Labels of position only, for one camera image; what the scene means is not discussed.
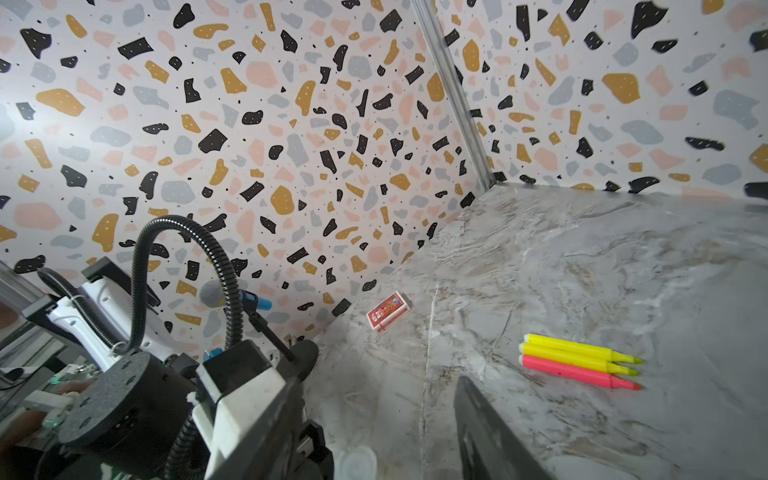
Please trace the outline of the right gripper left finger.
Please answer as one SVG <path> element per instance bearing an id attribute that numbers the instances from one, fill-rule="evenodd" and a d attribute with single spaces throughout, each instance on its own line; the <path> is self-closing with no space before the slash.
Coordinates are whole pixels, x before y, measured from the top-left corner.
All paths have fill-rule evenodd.
<path id="1" fill-rule="evenodd" d="M 286 385 L 210 479 L 286 479 L 302 426 L 303 385 Z"/>

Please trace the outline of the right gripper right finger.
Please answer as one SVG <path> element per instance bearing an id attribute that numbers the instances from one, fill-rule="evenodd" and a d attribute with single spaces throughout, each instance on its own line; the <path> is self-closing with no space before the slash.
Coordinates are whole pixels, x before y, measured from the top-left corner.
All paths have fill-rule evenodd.
<path id="1" fill-rule="evenodd" d="M 463 479 L 551 479 L 467 376 L 454 409 Z"/>

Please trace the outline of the pink highlighter pen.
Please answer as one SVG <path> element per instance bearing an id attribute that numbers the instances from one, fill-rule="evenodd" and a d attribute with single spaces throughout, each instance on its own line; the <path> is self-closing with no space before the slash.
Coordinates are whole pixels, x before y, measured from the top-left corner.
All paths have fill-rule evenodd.
<path id="1" fill-rule="evenodd" d="M 643 387 L 629 380 L 618 378 L 609 373 L 593 371 L 577 366 L 566 365 L 551 360 L 546 360 L 529 355 L 519 357 L 520 363 L 525 368 L 549 375 L 563 377 L 569 380 L 599 386 L 607 389 L 626 389 L 639 391 Z"/>

